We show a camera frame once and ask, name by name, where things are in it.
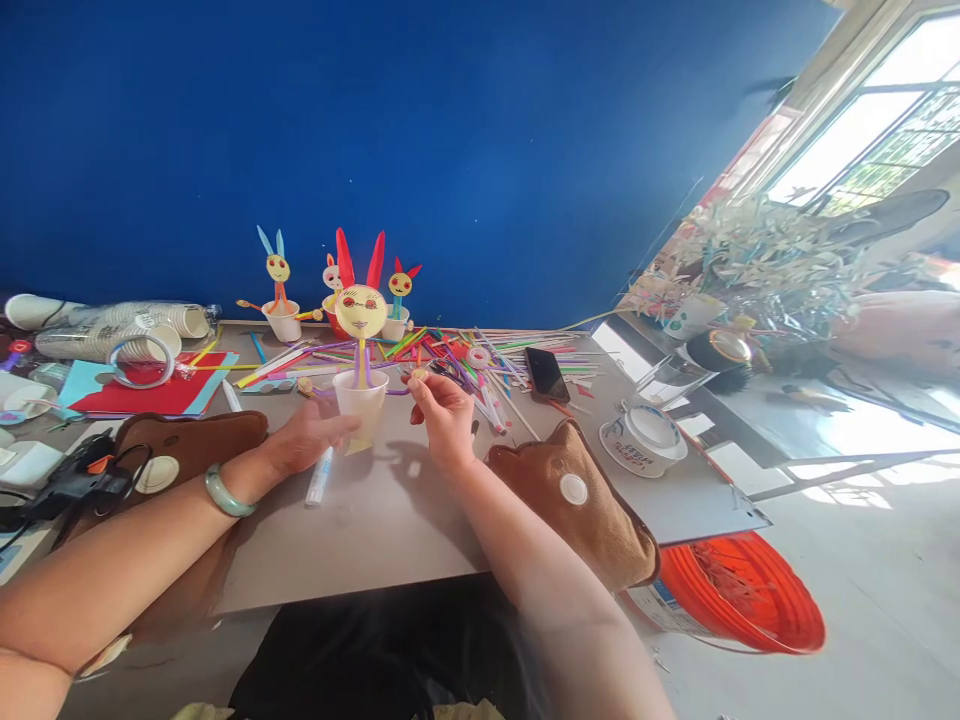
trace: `hand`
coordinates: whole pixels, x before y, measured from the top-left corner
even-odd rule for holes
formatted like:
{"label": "hand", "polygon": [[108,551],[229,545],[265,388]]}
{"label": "hand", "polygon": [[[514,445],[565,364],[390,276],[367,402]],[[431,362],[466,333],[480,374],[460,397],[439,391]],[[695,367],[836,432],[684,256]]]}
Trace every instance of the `hand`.
{"label": "hand", "polygon": [[450,378],[432,373],[422,381],[410,378],[407,387],[417,403],[410,423],[426,422],[433,461],[449,476],[464,471],[477,459],[470,434],[473,398]]}
{"label": "hand", "polygon": [[360,418],[337,415],[333,401],[312,398],[302,403],[260,450],[284,477],[295,475],[314,465],[331,444],[359,427]]}

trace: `gray tabletop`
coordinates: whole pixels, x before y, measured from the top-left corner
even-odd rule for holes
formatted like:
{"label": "gray tabletop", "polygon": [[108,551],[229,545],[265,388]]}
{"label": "gray tabletop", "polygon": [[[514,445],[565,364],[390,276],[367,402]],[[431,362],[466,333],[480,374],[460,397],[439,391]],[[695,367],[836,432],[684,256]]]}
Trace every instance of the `gray tabletop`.
{"label": "gray tabletop", "polygon": [[[659,362],[682,344],[632,315],[616,317],[610,326],[647,362]],[[790,382],[834,396],[851,411],[828,415],[793,402],[781,391]],[[765,468],[960,452],[960,435],[907,420],[894,410],[849,397],[817,380],[791,381],[758,374],[744,392],[718,397],[700,388],[689,400]]]}
{"label": "gray tabletop", "polygon": [[[218,350],[239,352],[242,364],[257,363],[253,343],[244,332],[262,333],[267,356],[285,346],[265,324],[225,324]],[[305,326],[305,337],[328,337],[330,331]],[[593,340],[578,341],[598,351]],[[616,416],[614,403],[631,388],[615,363],[597,356],[601,377],[594,378],[594,399],[576,402],[593,415],[578,414],[588,440],[600,425]],[[236,382],[243,372],[231,373]],[[402,387],[391,372],[391,388]],[[513,393],[518,408],[541,438],[563,416],[554,408]],[[303,398],[289,395],[239,395],[245,410],[259,410],[271,429],[282,425]],[[218,610],[231,612],[278,605],[393,585],[465,575],[488,569],[466,516],[447,493],[443,478],[430,461],[426,433],[409,423],[413,401],[388,396],[379,441],[372,452],[334,459],[330,482],[320,507],[304,506],[310,472],[281,484],[239,528],[241,544],[224,586]],[[228,412],[222,392],[209,414]],[[532,439],[512,410],[512,442]],[[495,442],[489,424],[481,421],[475,451],[483,457]],[[23,426],[24,437],[67,449],[88,428],[78,424],[47,434],[52,420],[39,418]],[[620,495],[644,519],[663,545],[742,532],[768,526],[766,517],[691,449],[687,458],[660,480],[645,480],[623,470],[599,444],[592,444],[604,471]]]}

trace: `smartphone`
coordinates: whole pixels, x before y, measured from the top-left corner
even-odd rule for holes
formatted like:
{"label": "smartphone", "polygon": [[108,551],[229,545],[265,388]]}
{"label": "smartphone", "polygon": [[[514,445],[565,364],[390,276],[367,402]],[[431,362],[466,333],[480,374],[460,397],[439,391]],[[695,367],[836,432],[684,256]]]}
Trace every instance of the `smartphone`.
{"label": "smartphone", "polygon": [[563,382],[563,373],[557,363],[557,356],[546,350],[527,348],[527,370],[533,383],[533,398],[540,402],[553,400],[566,405],[570,402],[570,393]]}

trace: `red rabbit ear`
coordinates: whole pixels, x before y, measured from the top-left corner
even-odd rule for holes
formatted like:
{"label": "red rabbit ear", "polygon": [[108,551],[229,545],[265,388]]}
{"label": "red rabbit ear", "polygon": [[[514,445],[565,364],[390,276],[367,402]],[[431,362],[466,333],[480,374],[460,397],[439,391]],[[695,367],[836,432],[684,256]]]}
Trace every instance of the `red rabbit ear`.
{"label": "red rabbit ear", "polygon": [[380,284],[380,271],[383,270],[383,246],[386,237],[386,234],[381,230],[377,236],[377,244],[373,246],[373,257],[370,258],[370,269],[367,271],[367,286],[374,290]]}
{"label": "red rabbit ear", "polygon": [[353,261],[350,260],[350,248],[343,228],[337,228],[337,266],[340,268],[340,280],[345,288],[353,285]]}

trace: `dark pants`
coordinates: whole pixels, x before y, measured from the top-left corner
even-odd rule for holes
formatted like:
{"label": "dark pants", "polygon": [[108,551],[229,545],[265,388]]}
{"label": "dark pants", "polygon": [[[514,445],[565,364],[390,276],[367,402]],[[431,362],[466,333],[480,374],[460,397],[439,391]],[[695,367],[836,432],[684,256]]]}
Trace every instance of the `dark pants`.
{"label": "dark pants", "polygon": [[237,717],[432,718],[486,698],[548,717],[542,673],[491,575],[284,606],[234,690]]}

